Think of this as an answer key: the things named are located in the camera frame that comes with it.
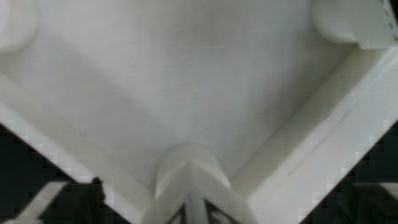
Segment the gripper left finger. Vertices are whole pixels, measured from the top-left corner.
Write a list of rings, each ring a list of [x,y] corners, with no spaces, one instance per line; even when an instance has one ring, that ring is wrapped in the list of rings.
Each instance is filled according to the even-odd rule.
[[[11,220],[11,224],[103,224],[103,181],[87,183],[50,182]]]

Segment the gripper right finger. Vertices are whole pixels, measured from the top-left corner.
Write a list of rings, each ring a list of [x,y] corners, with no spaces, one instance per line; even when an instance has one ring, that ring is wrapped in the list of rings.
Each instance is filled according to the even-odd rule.
[[[398,224],[398,183],[348,183],[332,224]]]

